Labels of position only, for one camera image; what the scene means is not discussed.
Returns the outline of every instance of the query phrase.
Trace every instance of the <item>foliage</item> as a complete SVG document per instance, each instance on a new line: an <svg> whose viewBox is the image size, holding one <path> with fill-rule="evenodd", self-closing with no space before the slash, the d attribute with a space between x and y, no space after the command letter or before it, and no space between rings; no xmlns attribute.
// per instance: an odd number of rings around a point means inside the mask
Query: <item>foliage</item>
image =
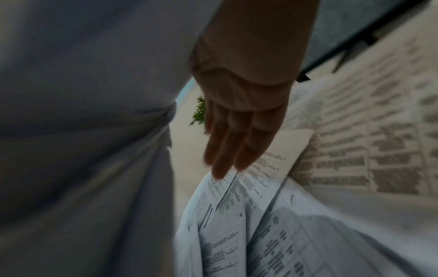
<svg viewBox="0 0 438 277"><path fill-rule="evenodd" d="M198 125L204 124L204 119L205 119L205 100L202 97L199 97L198 106L193 115L193 121L192 123L190 123L190 125L193 125L193 123L195 122L197 122Z"/></svg>

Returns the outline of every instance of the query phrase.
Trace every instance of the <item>hand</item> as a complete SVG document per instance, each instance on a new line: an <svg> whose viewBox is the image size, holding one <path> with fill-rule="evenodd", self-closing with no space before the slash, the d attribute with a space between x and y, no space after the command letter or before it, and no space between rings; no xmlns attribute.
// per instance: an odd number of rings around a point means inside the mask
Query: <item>hand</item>
<svg viewBox="0 0 438 277"><path fill-rule="evenodd" d="M204 154L222 179L268 148L286 114L317 0L225 0L193 49L190 67L205 94Z"/></svg>

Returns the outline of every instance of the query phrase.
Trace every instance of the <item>person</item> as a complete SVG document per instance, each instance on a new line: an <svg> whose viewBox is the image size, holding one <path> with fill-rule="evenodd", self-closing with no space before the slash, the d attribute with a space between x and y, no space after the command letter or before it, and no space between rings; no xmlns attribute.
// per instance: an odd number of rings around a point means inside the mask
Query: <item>person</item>
<svg viewBox="0 0 438 277"><path fill-rule="evenodd" d="M0 5L0 276L166 276L168 123L192 74L205 163L269 146L317 0L25 0Z"/></svg>

